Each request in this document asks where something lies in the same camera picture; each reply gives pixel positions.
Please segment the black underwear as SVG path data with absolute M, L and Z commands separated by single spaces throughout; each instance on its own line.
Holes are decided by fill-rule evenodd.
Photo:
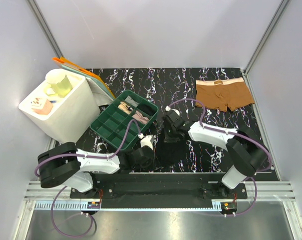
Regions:
M 161 166 L 171 166 L 186 157 L 186 141 L 165 142 L 164 135 L 158 136 L 155 155 Z

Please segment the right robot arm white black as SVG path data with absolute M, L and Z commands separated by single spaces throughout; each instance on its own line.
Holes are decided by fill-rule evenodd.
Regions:
M 260 171 L 265 161 L 271 162 L 268 149 L 248 127 L 221 128 L 202 121 L 186 121 L 178 110 L 170 107 L 166 107 L 165 111 L 162 117 L 165 142 L 175 143 L 186 139 L 203 142 L 226 150 L 230 156 L 232 166 L 221 181 L 204 187 L 206 198 L 233 198 L 240 183 Z

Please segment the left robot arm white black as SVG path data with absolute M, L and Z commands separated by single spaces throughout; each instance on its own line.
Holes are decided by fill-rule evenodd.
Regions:
M 44 189 L 64 185 L 93 198 L 99 191 L 93 173 L 128 174 L 134 168 L 144 170 L 153 165 L 154 136 L 139 134 L 139 139 L 140 148 L 111 154 L 87 152 L 67 142 L 38 156 L 35 175 Z

